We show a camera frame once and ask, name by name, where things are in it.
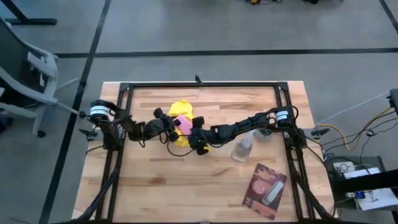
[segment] yellow cloth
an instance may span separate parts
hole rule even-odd
[[[184,117],[192,122],[193,119],[193,107],[188,100],[179,100],[172,104],[169,110],[169,116],[178,116],[184,115]],[[175,129],[175,132],[178,135],[183,135],[178,128]],[[187,137],[180,136],[175,142],[173,142],[176,146],[180,147],[189,147],[189,142]]]

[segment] clear bottle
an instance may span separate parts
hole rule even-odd
[[[243,140],[236,143],[234,150],[232,150],[232,159],[238,162],[244,162],[249,157],[252,146],[253,146],[253,134],[254,130],[247,133]]]

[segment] label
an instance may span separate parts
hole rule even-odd
[[[108,115],[108,108],[105,106],[93,106],[90,109],[90,115],[93,114],[103,114],[103,115]]]
[[[282,119],[287,119],[287,115],[288,114],[289,113],[287,111],[280,111],[280,112],[276,113],[275,114],[276,115],[276,121],[280,121]]]

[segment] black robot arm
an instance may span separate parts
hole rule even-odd
[[[193,119],[192,133],[188,141],[198,155],[204,155],[208,152],[208,145],[221,147],[234,140],[236,136],[257,128],[267,128],[273,132],[287,131],[296,136],[300,134],[300,130],[294,125],[292,113],[290,106],[273,108],[234,124],[211,126],[210,130],[202,129],[205,121],[203,117],[197,117]]]
[[[114,117],[113,121],[109,120],[109,115]],[[104,149],[118,150],[121,147],[117,124],[125,130],[131,141],[150,140],[162,133],[167,133],[170,141],[177,140],[178,134],[174,131],[174,127],[178,121],[163,114],[160,108],[154,111],[154,116],[156,119],[148,123],[137,123],[131,119],[128,111],[118,108],[114,103],[96,100],[91,103],[89,121],[101,129],[104,135]]]

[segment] concrete floor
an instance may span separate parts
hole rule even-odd
[[[31,17],[55,17],[56,26],[13,29],[31,44],[54,53],[88,53],[104,0],[14,2]],[[398,1],[386,0],[398,17]],[[12,15],[0,5],[0,16]],[[398,34],[376,0],[301,0],[252,7],[238,0],[112,0],[96,52],[163,50],[353,49],[398,47]],[[252,55],[203,57],[96,58],[81,109],[100,95],[105,81],[303,80],[315,122],[398,86],[398,54]],[[60,83],[80,78],[85,58],[62,58]],[[77,84],[57,92],[73,104]],[[345,133],[355,133],[387,107],[384,97],[329,119]],[[0,223],[11,219],[37,223],[52,178],[69,113],[47,110],[46,138],[30,134],[32,121],[17,120],[0,135]],[[88,143],[77,131],[90,125],[78,120],[68,150],[50,222],[72,214]],[[373,138],[364,155],[380,155],[396,169],[394,136],[398,129]],[[326,137],[338,137],[331,132]],[[358,155],[344,147],[340,155]],[[344,210],[344,220],[392,223],[390,213]]]

